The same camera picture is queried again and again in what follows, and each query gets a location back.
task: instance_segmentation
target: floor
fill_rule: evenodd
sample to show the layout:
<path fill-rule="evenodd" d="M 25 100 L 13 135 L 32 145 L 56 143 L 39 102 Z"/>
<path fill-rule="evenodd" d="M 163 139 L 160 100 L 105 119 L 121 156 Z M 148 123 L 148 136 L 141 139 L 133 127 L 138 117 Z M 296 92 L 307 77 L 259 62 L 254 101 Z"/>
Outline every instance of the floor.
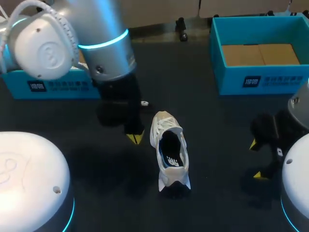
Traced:
<path fill-rule="evenodd" d="M 209 35 L 210 27 L 207 19 L 191 18 L 185 20 L 188 41 L 204 41 Z M 175 32 L 175 22 L 153 25 L 148 27 L 134 28 L 130 30 L 132 42 L 155 43 L 177 42 L 179 34 Z"/>

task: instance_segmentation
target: blue cardboard box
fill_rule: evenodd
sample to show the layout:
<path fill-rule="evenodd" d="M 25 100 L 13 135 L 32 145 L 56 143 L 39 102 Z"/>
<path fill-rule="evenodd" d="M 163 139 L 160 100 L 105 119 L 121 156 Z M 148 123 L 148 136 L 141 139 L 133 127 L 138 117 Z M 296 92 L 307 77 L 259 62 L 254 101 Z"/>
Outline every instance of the blue cardboard box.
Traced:
<path fill-rule="evenodd" d="M 57 80 L 42 81 L 14 71 L 2 75 L 14 99 L 100 99 L 90 77 L 82 70 L 72 69 Z"/>
<path fill-rule="evenodd" d="M 220 95 L 295 93 L 308 81 L 309 24 L 303 15 L 214 18 L 210 40 Z M 227 65 L 223 45 L 258 44 L 290 44 L 299 64 Z"/>

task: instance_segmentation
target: new balance logo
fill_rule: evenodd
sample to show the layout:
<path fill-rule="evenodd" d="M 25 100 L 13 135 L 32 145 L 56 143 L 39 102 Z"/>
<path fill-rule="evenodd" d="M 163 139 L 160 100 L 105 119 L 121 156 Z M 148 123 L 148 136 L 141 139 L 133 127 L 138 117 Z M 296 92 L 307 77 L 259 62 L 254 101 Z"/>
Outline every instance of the new balance logo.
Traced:
<path fill-rule="evenodd" d="M 176 166 L 176 167 L 179 167 L 179 164 L 178 164 L 177 160 L 172 159 L 172 158 L 170 158 L 170 157 L 168 157 L 168 156 L 167 156 L 167 158 L 168 158 L 168 161 L 169 161 L 169 163 L 170 163 L 171 165 Z"/>

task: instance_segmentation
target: white cable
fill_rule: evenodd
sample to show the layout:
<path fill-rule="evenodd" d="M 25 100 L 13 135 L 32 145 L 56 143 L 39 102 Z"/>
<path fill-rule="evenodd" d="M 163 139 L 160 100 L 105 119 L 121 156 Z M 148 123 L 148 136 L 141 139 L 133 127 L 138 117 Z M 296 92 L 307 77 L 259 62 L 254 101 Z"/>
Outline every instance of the white cable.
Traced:
<path fill-rule="evenodd" d="M 0 5 L 0 11 L 1 11 L 1 13 L 3 14 L 3 16 L 8 20 L 9 17 L 8 17 L 8 15 L 5 13 L 5 11 L 4 11 L 4 9 L 2 8 L 1 5 Z"/>
<path fill-rule="evenodd" d="M 51 8 L 49 5 L 47 5 L 44 2 L 41 2 L 39 0 L 25 0 L 21 2 L 13 11 L 11 17 L 8 20 L 7 28 L 2 36 L 1 44 L 0 44 L 0 67 L 2 70 L 2 74 L 7 73 L 7 69 L 4 62 L 3 52 L 5 49 L 5 45 L 7 43 L 8 37 L 10 35 L 10 32 L 12 30 L 13 24 L 17 21 L 18 16 L 20 13 L 26 9 L 29 6 L 36 6 L 42 8 L 46 13 L 50 14 L 54 19 L 57 20 L 57 22 L 63 27 L 63 30 L 65 31 L 68 39 L 71 42 L 73 51 L 74 51 L 74 59 L 73 59 L 73 66 L 79 66 L 79 50 L 77 48 L 78 41 L 73 35 L 70 28 L 73 28 L 70 23 L 66 20 L 65 17 L 60 15 L 57 11 L 55 11 L 53 8 Z"/>

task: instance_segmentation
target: screw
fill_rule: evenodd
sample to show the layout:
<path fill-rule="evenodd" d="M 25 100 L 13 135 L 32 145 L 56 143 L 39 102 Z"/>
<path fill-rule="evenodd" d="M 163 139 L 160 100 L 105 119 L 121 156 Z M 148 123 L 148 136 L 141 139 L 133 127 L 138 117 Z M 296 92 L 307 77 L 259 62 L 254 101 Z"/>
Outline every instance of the screw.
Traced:
<path fill-rule="evenodd" d="M 97 73 L 103 73 L 104 72 L 104 69 L 102 68 L 102 66 L 99 66 L 99 65 L 96 66 L 96 70 L 97 70 Z"/>
<path fill-rule="evenodd" d="M 296 98 L 292 99 L 292 102 L 293 102 L 293 104 L 297 104 L 299 102 L 299 98 L 296 97 Z"/>

